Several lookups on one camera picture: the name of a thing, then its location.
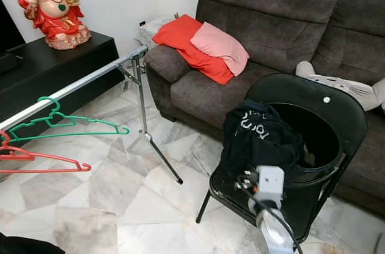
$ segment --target black cable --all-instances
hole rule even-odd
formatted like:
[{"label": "black cable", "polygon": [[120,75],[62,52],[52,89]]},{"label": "black cable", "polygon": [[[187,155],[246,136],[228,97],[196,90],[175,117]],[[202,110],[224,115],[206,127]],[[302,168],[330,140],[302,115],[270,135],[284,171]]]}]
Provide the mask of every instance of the black cable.
[{"label": "black cable", "polygon": [[295,246],[297,247],[298,253],[299,254],[303,254],[302,248],[301,248],[300,244],[298,243],[297,239],[295,239],[294,233],[293,233],[292,229],[288,226],[288,224],[284,220],[281,219],[281,217],[279,217],[276,213],[274,213],[271,210],[271,208],[267,207],[261,201],[258,201],[246,188],[242,187],[242,181],[241,181],[242,177],[245,178],[243,175],[239,175],[237,177],[237,179],[236,179],[238,181],[238,184],[241,186],[242,191],[245,192],[249,196],[249,198],[253,199],[254,202],[256,202],[260,207],[262,207],[263,209],[268,211],[274,218],[276,218],[278,220],[279,223],[282,224],[282,226],[287,230],[287,232],[289,233],[290,237],[292,238]]}]

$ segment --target red robe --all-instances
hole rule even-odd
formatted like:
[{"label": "red robe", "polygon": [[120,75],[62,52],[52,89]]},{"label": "red robe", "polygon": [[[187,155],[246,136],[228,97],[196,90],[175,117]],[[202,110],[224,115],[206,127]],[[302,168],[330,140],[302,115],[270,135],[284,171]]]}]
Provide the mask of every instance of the red robe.
[{"label": "red robe", "polygon": [[[19,0],[19,4],[24,9],[28,6],[26,0]],[[74,34],[82,24],[78,17],[84,17],[79,6],[70,6],[67,15],[59,18],[51,17],[38,8],[37,17],[33,20],[34,28],[40,28],[49,39],[59,33]]]}]

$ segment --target coat hanger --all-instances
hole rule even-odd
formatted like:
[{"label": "coat hanger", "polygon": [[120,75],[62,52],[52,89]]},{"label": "coat hanger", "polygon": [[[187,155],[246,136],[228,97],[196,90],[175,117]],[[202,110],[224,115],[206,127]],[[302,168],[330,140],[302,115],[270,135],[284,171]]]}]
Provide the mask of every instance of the coat hanger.
[{"label": "coat hanger", "polygon": [[[119,126],[117,126],[114,123],[106,122],[105,120],[97,120],[97,119],[89,119],[88,117],[79,117],[79,116],[67,116],[61,112],[60,110],[60,103],[56,99],[52,99],[47,96],[42,96],[38,99],[38,102],[49,99],[52,101],[56,107],[52,109],[52,111],[49,113],[47,117],[40,117],[38,119],[34,119],[30,121],[29,123],[21,123],[20,125],[14,126],[11,128],[8,132],[11,137],[11,142],[13,141],[24,141],[24,140],[34,140],[36,138],[52,138],[52,137],[62,137],[67,135],[127,135],[130,133],[130,130],[124,126],[122,126],[122,130],[119,129]],[[64,119],[69,119],[68,123],[62,123],[62,124],[53,124],[51,121],[55,116],[60,116]],[[50,128],[60,127],[60,126],[75,126],[77,125],[77,120],[85,120],[86,122],[90,123],[103,123],[104,125],[112,126],[114,131],[111,132],[74,132],[69,134],[55,134],[55,135],[38,135],[38,136],[32,136],[32,137],[22,137],[20,138],[16,131],[20,128],[28,128],[30,126],[34,126],[38,122],[45,122]]]},{"label": "coat hanger", "polygon": [[0,130],[0,135],[4,140],[1,142],[0,151],[6,150],[8,153],[0,154],[0,161],[34,161],[35,157],[49,158],[72,163],[76,168],[72,169],[42,169],[42,170],[0,170],[0,173],[14,174],[14,173],[64,173],[64,172],[88,172],[91,170],[89,164],[80,163],[77,160],[63,158],[61,156],[48,155],[46,153],[32,153],[19,147],[9,146],[10,138],[6,132]]}]

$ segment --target marble floor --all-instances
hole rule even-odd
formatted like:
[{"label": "marble floor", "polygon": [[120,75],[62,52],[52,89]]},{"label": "marble floor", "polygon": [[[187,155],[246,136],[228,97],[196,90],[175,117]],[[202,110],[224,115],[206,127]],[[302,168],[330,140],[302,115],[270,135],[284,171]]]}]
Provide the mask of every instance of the marble floor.
[{"label": "marble floor", "polygon": [[[156,110],[144,76],[149,131],[184,180],[177,184],[145,141],[133,83],[117,85],[76,112],[127,126],[128,135],[46,138],[25,148],[74,158],[91,172],[14,174],[0,183],[0,231],[50,241],[67,254],[252,254],[255,228],[211,199],[202,222],[194,221],[219,162],[221,144]],[[76,131],[102,131],[80,124]],[[48,132],[69,132],[55,128]],[[63,167],[39,160],[24,169]],[[315,220],[305,253],[374,252],[385,221],[332,197]]]}]

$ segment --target sofa armrest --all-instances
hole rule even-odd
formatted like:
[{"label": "sofa armrest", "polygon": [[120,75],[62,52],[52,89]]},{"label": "sofa armrest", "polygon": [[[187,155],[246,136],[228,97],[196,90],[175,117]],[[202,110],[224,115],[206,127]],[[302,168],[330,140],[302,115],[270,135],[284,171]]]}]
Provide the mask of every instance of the sofa armrest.
[{"label": "sofa armrest", "polygon": [[191,67],[173,48],[159,45],[144,56],[144,62],[158,75],[169,82],[175,82],[188,73]]}]

